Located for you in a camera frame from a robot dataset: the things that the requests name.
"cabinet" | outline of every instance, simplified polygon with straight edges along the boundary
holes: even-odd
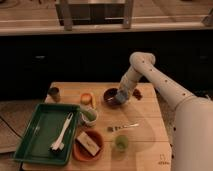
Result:
[[[119,82],[135,51],[154,53],[156,67],[191,91],[212,89],[212,32],[0,37],[0,100],[43,98],[52,81]]]

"floor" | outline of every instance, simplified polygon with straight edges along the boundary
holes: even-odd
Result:
[[[174,113],[170,110],[164,99],[157,93],[157,98],[163,115],[164,123],[170,142],[172,142],[172,127],[174,122]],[[22,135],[31,113],[35,106],[43,100],[23,100],[23,101],[6,101],[0,102],[0,116],[7,121],[18,135],[8,129],[0,119],[0,170],[17,171],[20,164],[13,161],[13,152],[20,141],[19,135]]]

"kitchen counter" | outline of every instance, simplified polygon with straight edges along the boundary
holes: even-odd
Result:
[[[24,163],[23,170],[66,170],[66,171],[169,171],[171,167],[171,147],[165,125],[150,83],[139,83],[137,89],[142,99],[131,97],[129,101],[116,108],[109,108],[103,101],[104,92],[118,83],[53,82],[51,87],[58,87],[63,104],[79,104],[82,93],[93,92],[99,117],[91,129],[98,131],[104,139],[104,149],[97,161],[80,162],[70,156],[65,166],[51,166]],[[53,103],[47,96],[45,102]],[[108,132],[107,126],[139,123],[138,127]],[[115,136],[124,134],[129,139],[129,148],[125,153],[117,153],[111,147]]]

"white fork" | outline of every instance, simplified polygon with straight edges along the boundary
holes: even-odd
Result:
[[[68,128],[70,121],[72,120],[72,117],[73,117],[73,114],[69,113],[69,115],[67,116],[67,119],[64,122],[60,135],[58,136],[57,140],[55,142],[53,142],[51,145],[52,150],[57,150],[60,147],[63,137],[64,137],[64,133],[65,133],[66,129]]]

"green cup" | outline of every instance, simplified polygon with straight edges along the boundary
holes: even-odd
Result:
[[[125,152],[129,146],[129,140],[125,135],[118,135],[115,138],[114,145],[117,151]]]

